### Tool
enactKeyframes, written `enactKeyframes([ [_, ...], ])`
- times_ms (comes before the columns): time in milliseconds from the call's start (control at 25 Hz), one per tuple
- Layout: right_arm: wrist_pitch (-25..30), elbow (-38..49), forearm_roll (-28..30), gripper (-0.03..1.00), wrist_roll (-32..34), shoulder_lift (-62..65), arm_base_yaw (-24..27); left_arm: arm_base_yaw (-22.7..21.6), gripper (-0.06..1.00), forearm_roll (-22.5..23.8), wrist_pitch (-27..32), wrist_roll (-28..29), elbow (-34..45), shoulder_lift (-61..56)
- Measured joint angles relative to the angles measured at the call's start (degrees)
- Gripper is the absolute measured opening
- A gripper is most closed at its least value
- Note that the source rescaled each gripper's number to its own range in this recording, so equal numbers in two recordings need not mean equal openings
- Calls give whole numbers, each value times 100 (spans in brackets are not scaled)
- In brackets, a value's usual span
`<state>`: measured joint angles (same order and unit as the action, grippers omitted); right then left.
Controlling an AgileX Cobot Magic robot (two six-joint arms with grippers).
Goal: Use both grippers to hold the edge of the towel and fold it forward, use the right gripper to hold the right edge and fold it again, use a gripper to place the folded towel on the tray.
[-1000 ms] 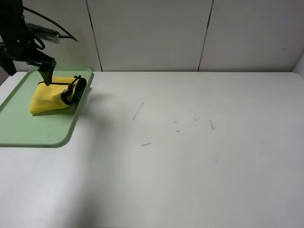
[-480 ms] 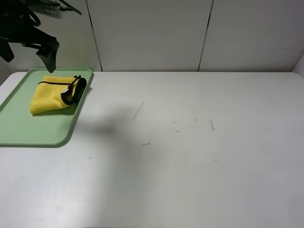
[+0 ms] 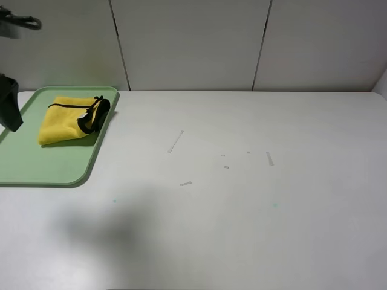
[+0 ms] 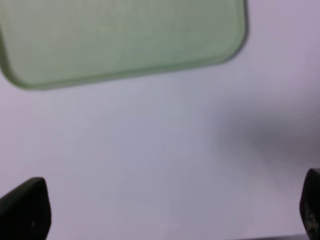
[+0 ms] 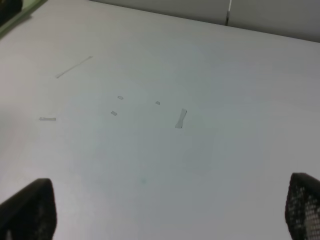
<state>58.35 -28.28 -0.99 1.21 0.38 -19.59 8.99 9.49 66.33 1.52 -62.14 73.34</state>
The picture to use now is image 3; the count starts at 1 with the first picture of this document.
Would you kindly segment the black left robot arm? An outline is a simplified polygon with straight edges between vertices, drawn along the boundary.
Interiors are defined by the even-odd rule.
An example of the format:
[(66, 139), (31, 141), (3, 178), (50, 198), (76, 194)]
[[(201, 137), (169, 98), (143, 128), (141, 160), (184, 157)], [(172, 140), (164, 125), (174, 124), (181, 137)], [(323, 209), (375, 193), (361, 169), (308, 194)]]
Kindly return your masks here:
[(19, 85), (15, 79), (1, 74), (1, 124), (12, 132), (16, 132), (23, 124), (18, 106), (18, 90)]

